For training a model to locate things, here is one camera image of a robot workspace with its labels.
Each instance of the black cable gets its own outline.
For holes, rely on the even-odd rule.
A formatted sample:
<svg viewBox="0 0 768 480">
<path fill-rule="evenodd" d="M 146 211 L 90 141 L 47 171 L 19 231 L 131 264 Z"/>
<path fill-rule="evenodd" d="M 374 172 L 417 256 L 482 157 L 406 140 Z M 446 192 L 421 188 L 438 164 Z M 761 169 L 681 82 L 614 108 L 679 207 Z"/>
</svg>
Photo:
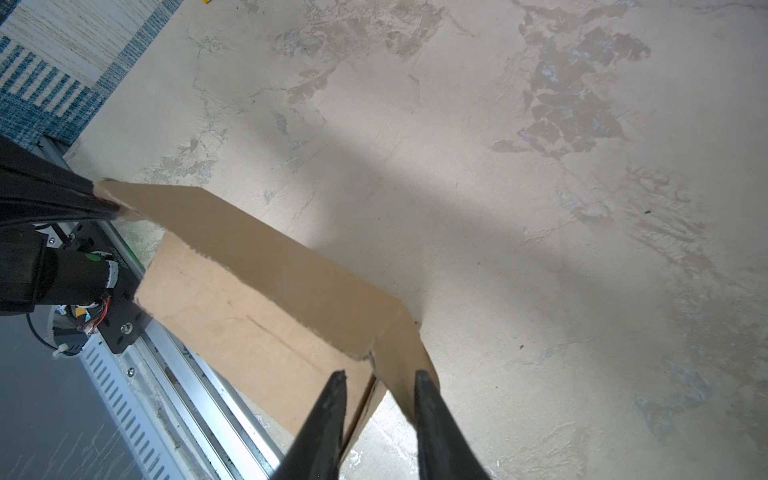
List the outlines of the black cable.
<svg viewBox="0 0 768 480">
<path fill-rule="evenodd" d="M 35 338 L 40 341 L 40 343 L 47 346 L 51 350 L 58 350 L 58 347 L 51 345 L 50 343 L 46 342 L 45 340 L 42 339 L 42 337 L 38 335 L 38 333 L 35 331 L 35 328 L 32 326 L 32 318 L 29 316 L 29 313 L 27 313 L 27 325 L 29 325 L 29 329 L 32 331 L 32 335 L 34 335 Z M 77 353 L 72 353 L 72 352 L 61 352 L 61 353 L 64 353 L 66 356 L 77 355 Z"/>
</svg>

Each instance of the brown cardboard box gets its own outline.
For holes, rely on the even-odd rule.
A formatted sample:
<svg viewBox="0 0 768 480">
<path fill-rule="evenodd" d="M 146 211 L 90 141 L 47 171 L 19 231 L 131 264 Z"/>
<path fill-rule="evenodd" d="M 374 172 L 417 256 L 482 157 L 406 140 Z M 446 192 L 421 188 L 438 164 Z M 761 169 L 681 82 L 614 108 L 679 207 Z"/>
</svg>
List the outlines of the brown cardboard box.
<svg viewBox="0 0 768 480">
<path fill-rule="evenodd" d="M 166 230 L 135 302 L 288 432 L 338 369 L 345 452 L 386 388 L 412 421 L 416 370 L 438 384 L 402 301 L 219 197 L 116 180 L 96 194 Z"/>
</svg>

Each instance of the cardboard flap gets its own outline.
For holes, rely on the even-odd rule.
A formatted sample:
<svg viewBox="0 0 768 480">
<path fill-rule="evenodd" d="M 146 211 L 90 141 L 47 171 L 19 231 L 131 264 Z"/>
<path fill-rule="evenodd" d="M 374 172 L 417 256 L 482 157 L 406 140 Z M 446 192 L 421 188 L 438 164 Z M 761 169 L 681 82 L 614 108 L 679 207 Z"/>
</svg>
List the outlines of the cardboard flap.
<svg viewBox="0 0 768 480">
<path fill-rule="evenodd" d="M 417 369 L 438 382 L 402 301 L 199 187 L 103 180 L 94 193 L 164 228 L 376 376 L 413 419 Z"/>
</svg>

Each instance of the beige floor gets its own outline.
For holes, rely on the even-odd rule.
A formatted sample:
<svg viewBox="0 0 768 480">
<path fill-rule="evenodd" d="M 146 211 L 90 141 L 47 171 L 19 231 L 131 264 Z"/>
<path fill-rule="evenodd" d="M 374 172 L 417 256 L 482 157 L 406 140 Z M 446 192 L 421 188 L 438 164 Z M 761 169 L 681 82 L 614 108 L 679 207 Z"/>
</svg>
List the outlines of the beige floor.
<svg viewBox="0 0 768 480">
<path fill-rule="evenodd" d="M 402 297 L 493 478 L 766 478 L 765 3 L 527 2 L 187 0 L 68 159 Z"/>
</svg>

